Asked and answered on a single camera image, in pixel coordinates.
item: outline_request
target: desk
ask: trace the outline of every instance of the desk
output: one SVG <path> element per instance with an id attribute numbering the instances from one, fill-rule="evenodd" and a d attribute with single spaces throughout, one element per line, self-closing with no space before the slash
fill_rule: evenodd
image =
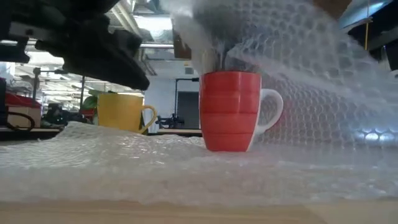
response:
<path id="1" fill-rule="evenodd" d="M 50 139 L 54 138 L 60 131 L 59 129 L 34 128 L 29 132 L 23 132 L 0 128 L 0 141 Z"/>
<path id="2" fill-rule="evenodd" d="M 160 129 L 157 133 L 149 133 L 149 136 L 158 136 L 164 134 L 175 134 L 183 137 L 201 137 L 200 129 Z"/>

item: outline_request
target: plastic bubble wrap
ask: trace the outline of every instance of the plastic bubble wrap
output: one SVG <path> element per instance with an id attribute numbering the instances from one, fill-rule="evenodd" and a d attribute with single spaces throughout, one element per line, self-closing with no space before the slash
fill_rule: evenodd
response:
<path id="1" fill-rule="evenodd" d="M 147 137 L 70 123 L 54 139 L 0 147 L 0 201 L 235 207 L 398 195 L 397 151 L 383 158 L 344 157 L 304 148 L 276 151 L 272 145 L 216 154 L 204 148 L 202 138 Z"/>
<path id="2" fill-rule="evenodd" d="M 317 149 L 383 158 L 398 150 L 398 84 L 310 0 L 166 0 L 175 30 L 201 74 L 262 74 L 285 108 L 257 147 Z M 260 123 L 275 114 L 261 105 Z"/>

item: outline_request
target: mug handle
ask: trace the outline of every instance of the mug handle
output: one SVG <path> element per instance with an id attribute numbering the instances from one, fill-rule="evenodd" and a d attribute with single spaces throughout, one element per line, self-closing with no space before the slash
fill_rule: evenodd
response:
<path id="1" fill-rule="evenodd" d="M 276 103 L 277 103 L 277 111 L 275 116 L 268 122 L 268 124 L 264 124 L 264 125 L 259 125 L 257 124 L 256 126 L 256 130 L 255 133 L 256 134 L 262 134 L 265 131 L 267 131 L 268 129 L 270 129 L 271 127 L 273 127 L 273 125 L 276 124 L 276 122 L 278 122 L 280 116 L 282 116 L 282 112 L 284 110 L 284 100 L 282 98 L 282 96 L 275 90 L 270 90 L 270 89 L 262 89 L 261 90 L 261 100 L 265 99 L 267 96 L 272 96 L 275 98 Z"/>
<path id="2" fill-rule="evenodd" d="M 149 106 L 149 105 L 144 105 L 144 106 L 142 106 L 141 113 L 142 113 L 145 109 L 151 109 L 151 110 L 154 112 L 154 117 L 151 119 L 151 121 L 149 121 L 149 123 L 147 123 L 147 125 L 145 125 L 145 127 L 143 127 L 142 129 L 140 129 L 140 130 L 138 131 L 139 134 L 144 133 L 144 131 L 146 131 L 146 130 L 149 128 L 149 126 L 151 126 L 151 125 L 155 122 L 155 120 L 156 120 L 156 118 L 157 118 L 157 111 L 156 111 L 156 109 L 155 109 L 153 106 Z"/>

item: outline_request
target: yellow mug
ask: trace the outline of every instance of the yellow mug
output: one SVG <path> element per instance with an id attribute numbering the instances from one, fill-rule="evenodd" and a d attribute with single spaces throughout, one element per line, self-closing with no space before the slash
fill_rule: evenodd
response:
<path id="1" fill-rule="evenodd" d="M 144 109 L 151 109 L 154 117 L 141 128 L 141 116 Z M 101 94 L 97 104 L 98 124 L 109 128 L 132 131 L 142 134 L 151 126 L 157 117 L 153 106 L 143 105 L 143 98 L 139 96 L 120 94 Z"/>

